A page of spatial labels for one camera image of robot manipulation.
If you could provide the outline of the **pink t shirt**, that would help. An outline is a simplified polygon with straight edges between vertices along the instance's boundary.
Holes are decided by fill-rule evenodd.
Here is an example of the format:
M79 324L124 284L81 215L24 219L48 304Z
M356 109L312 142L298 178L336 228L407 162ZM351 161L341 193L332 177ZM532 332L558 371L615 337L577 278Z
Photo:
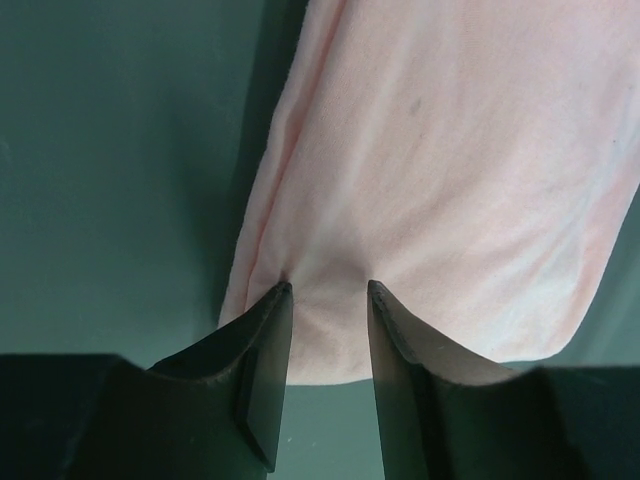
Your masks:
M635 1L312 1L220 323L289 282L293 385L367 379L367 285L498 363L560 352L639 185Z

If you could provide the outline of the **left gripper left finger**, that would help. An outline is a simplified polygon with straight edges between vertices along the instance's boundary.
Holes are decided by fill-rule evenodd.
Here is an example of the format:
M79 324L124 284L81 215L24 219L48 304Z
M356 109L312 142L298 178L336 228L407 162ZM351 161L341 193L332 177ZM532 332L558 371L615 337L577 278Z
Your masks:
M148 370L106 376L72 479L264 479L276 466L293 323L281 282Z

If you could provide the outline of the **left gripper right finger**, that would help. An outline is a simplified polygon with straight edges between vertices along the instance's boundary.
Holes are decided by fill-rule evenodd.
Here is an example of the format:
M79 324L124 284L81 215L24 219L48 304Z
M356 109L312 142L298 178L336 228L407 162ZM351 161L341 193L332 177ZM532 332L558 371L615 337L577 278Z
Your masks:
M586 479L541 371L518 373L413 315L381 282L367 324L388 479Z

